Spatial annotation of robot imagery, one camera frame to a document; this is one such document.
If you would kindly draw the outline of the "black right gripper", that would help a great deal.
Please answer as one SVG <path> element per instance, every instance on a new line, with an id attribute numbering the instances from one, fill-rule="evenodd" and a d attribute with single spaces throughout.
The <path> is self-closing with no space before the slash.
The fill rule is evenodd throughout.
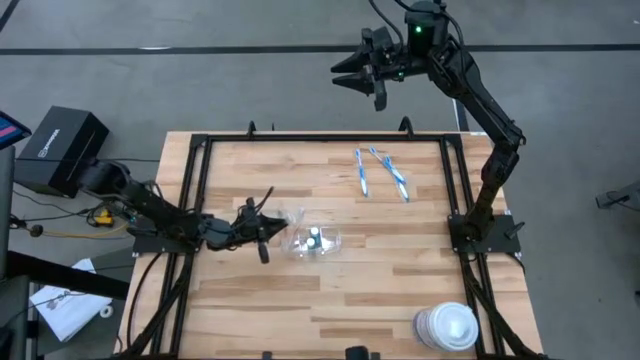
<path id="1" fill-rule="evenodd" d="M 367 65 L 367 75 L 359 71 Z M 405 78 L 425 73 L 425 62 L 409 55 L 399 55 L 389 60 L 383 55 L 371 58 L 367 50 L 358 49 L 346 59 L 333 65 L 332 73 L 351 73 L 333 79 L 333 84 L 355 90 L 365 95 L 374 95 L 376 111 L 387 107 L 387 80 L 403 82 Z"/>

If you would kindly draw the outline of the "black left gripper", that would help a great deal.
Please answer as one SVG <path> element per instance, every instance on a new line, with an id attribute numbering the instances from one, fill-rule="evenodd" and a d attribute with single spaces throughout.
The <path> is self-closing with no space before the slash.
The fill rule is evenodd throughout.
<path id="1" fill-rule="evenodd" d="M 267 229 L 253 218 L 245 222 L 242 220 L 237 226 L 217 218 L 207 218 L 202 221 L 202 240 L 208 250 L 235 251 L 248 243 L 256 243 L 258 255 L 262 264 L 270 261 L 267 249 L 268 239 L 285 230 L 288 221 L 283 218 L 266 218 Z"/>

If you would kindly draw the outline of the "clear acrylic organizer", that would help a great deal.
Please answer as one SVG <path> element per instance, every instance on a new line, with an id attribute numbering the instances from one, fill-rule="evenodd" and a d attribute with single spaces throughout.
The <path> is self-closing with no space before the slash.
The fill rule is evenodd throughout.
<path id="1" fill-rule="evenodd" d="M 309 229 L 312 227 L 318 227 L 321 231 L 321 238 L 318 239 L 321 241 L 321 247 L 316 250 L 308 251 L 305 241 L 311 237 Z M 306 212 L 304 223 L 300 227 L 296 236 L 289 240 L 284 240 L 281 235 L 280 242 L 280 249 L 286 256 L 301 260 L 317 260 L 321 257 L 339 252 L 341 247 L 342 236 L 340 230 L 334 226 L 308 220 L 306 218 Z"/>

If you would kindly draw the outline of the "blue toothbrush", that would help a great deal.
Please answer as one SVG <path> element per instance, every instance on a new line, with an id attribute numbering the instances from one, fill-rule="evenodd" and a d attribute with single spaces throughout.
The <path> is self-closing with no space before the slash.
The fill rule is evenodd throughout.
<path id="1" fill-rule="evenodd" d="M 391 174 L 396 188 L 400 194 L 400 197 L 404 202 L 409 202 L 409 193 L 406 189 L 406 178 L 399 172 L 399 170 L 392 163 L 391 157 L 389 155 L 382 156 L 380 152 L 373 146 L 369 148 L 369 152 L 373 155 L 379 162 L 383 165 L 383 167 Z"/>
<path id="2" fill-rule="evenodd" d="M 360 179 L 360 186 L 361 186 L 362 193 L 364 197 L 369 197 L 366 173 L 365 173 L 365 168 L 362 162 L 362 155 L 361 155 L 360 148 L 355 149 L 355 157 L 356 157 L 356 162 L 357 162 L 358 171 L 359 171 L 359 179 Z"/>

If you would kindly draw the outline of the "white paper sheets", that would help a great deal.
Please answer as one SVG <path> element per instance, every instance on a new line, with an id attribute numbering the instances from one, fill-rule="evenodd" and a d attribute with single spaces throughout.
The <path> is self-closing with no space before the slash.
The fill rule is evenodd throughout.
<path id="1" fill-rule="evenodd" d="M 45 285 L 36 291 L 29 300 L 61 342 L 67 342 L 74 337 L 99 315 L 104 306 L 113 302 L 110 297 L 51 285 Z"/>

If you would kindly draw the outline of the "black desk stand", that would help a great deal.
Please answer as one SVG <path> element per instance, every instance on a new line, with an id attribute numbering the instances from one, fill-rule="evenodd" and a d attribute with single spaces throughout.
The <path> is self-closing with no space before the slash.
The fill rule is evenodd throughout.
<path id="1" fill-rule="evenodd" d="M 31 283 L 124 299 L 127 282 L 42 260 L 9 249 L 15 148 L 0 150 L 0 360 L 26 360 Z"/>

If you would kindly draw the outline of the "black cardboard box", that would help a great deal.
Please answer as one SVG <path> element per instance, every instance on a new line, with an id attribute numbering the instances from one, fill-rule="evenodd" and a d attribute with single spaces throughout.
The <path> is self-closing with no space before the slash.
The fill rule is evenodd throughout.
<path id="1" fill-rule="evenodd" d="M 14 181 L 38 194 L 73 198 L 108 135 L 92 112 L 53 106 L 16 158 Z"/>

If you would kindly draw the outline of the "tablet with coloured screen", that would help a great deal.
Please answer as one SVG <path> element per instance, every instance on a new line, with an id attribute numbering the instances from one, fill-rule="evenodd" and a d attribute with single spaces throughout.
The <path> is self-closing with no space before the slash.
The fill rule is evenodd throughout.
<path id="1" fill-rule="evenodd" d="M 0 110 L 0 150 L 32 135 L 32 131 L 19 121 Z"/>

